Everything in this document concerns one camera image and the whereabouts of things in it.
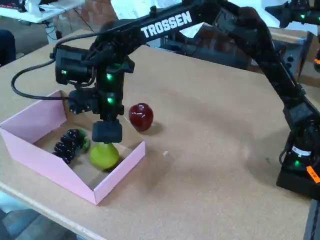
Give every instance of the black robotic arm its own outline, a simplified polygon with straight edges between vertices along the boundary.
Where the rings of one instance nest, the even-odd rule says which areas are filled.
[[[135,67],[128,55],[152,39],[202,22],[218,28],[252,57],[284,104],[290,134],[280,155],[282,168],[277,184],[320,198],[319,186],[310,180],[306,169],[310,166],[320,173],[320,113],[286,68],[267,25],[253,8],[240,8],[226,0],[184,0],[161,10],[151,7],[149,15],[138,19],[109,23],[98,33],[59,41],[50,58],[56,61],[56,81],[75,85],[76,90],[69,95],[69,109],[75,114],[93,111],[100,115],[102,121],[93,125],[93,141],[121,142],[122,126],[117,116],[124,114],[124,76],[133,73]],[[89,50],[63,45],[95,36]],[[15,88],[16,79],[12,80],[12,88],[21,95]],[[88,88],[94,81],[94,87]]]

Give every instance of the pink box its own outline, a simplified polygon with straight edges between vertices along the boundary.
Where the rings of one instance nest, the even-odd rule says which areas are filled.
[[[56,91],[51,96],[61,96]],[[61,100],[40,100],[0,123],[0,132],[11,157],[56,184],[97,205],[145,156],[146,144],[120,116],[123,139],[114,146],[122,161],[111,172],[94,167],[89,154],[77,156],[70,165],[51,154],[67,129],[81,128],[91,137],[92,124],[99,116],[91,112],[73,115]]]

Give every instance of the cork table surface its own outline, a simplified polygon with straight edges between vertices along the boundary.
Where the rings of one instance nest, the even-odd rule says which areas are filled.
[[[34,102],[13,93],[11,78],[52,48],[0,68],[1,121]],[[156,126],[141,135],[146,157],[110,195],[91,204],[13,161],[2,139],[0,190],[87,239],[301,240],[310,200],[276,186],[289,128],[266,77],[146,46],[131,59],[123,104],[148,103]],[[72,89],[55,82],[54,65],[24,74],[17,88]],[[319,106],[319,90],[306,91]]]

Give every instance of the green apple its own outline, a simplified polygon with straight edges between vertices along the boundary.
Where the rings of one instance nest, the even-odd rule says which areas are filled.
[[[112,143],[98,143],[90,151],[90,162],[96,167],[107,170],[119,161],[119,152]]]

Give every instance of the wall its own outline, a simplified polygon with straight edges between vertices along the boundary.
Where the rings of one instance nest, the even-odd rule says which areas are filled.
[[[75,10],[83,17],[83,19],[90,25],[90,27],[97,31],[100,27],[107,22],[117,20],[116,13],[111,5],[111,0],[86,0],[85,4],[75,8]],[[62,15],[65,19],[59,19],[57,29],[61,31],[63,25],[63,32],[68,34],[70,32],[69,18],[72,26],[72,30],[85,29],[90,30],[79,15],[70,10]]]

